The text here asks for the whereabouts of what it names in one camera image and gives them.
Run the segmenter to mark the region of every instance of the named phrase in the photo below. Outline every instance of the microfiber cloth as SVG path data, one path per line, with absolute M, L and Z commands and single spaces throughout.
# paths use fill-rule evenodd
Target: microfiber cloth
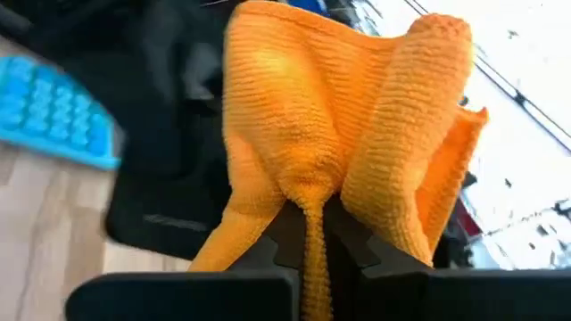
M 306 217 L 302 313 L 331 319 L 322 207 L 334 193 L 431 265 L 488 117 L 457 105 L 472 58 L 469 26 L 450 16 L 382 38 L 286 4 L 239 5 L 223 107 L 233 192 L 190 270 L 228 268 L 292 200 Z

